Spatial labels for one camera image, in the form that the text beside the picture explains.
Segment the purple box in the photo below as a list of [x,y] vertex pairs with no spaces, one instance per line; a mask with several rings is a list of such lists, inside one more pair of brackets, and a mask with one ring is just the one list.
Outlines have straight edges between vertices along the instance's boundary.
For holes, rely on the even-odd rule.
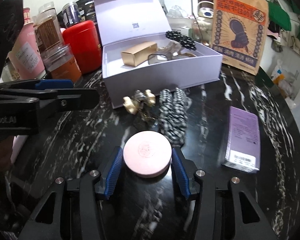
[[230,107],[224,165],[245,172],[256,172],[260,169],[260,133],[258,117],[255,114]]

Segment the black polka dot hair tie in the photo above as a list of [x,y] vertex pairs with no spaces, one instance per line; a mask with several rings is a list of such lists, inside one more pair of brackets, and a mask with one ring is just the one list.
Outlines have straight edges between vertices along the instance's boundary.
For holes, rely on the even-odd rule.
[[186,35],[183,35],[176,31],[167,31],[166,38],[169,40],[177,41],[181,44],[182,47],[189,50],[197,50],[195,47],[194,40]]

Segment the round logo on paper bag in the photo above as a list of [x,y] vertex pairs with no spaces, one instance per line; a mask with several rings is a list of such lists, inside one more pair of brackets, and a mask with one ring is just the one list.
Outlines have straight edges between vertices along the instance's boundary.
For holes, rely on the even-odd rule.
[[265,14],[260,10],[254,10],[253,17],[259,23],[265,20]]
[[139,144],[138,153],[141,157],[149,158],[154,155],[155,147],[151,142],[142,142]]

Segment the gold box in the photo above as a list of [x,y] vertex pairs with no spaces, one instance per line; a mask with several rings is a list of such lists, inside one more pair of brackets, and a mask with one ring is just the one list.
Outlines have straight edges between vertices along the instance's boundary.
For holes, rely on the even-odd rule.
[[125,65],[136,67],[148,60],[148,56],[158,51],[158,45],[153,41],[146,41],[121,52]]

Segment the brown paper bag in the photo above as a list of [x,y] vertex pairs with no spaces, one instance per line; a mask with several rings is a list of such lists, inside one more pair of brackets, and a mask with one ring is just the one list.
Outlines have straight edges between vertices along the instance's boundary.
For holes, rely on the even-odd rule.
[[268,28],[266,0],[213,0],[211,47],[222,62],[258,73]]

